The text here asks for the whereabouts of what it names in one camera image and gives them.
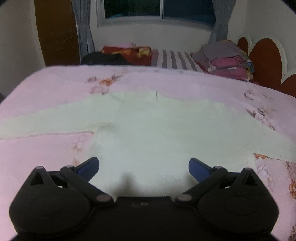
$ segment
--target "curtain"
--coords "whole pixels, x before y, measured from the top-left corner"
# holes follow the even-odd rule
[[[212,30],[209,43],[227,39],[228,23],[236,0],[212,0],[216,23]]]
[[[95,51],[89,28],[91,3],[90,0],[72,0],[72,7],[78,26],[79,55],[81,61],[84,56]]]

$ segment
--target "black cloth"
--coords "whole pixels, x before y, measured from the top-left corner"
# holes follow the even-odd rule
[[[81,64],[95,65],[133,65],[129,63],[121,54],[105,54],[101,52],[90,53],[83,57]]]

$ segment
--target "stack of folded bedding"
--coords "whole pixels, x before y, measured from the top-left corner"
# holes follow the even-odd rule
[[[191,53],[191,57],[205,73],[243,81],[253,78],[252,61],[232,41],[203,45],[200,51]]]

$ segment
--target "striped bed sheet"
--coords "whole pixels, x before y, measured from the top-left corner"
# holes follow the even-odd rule
[[[187,52],[157,49],[153,49],[151,52],[151,66],[153,67],[203,72]]]

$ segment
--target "headboard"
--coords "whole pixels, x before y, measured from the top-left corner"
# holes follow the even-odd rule
[[[241,37],[237,46],[248,53],[254,63],[254,81],[296,97],[296,69],[287,71],[285,51],[276,38],[262,38],[253,44],[249,37]]]

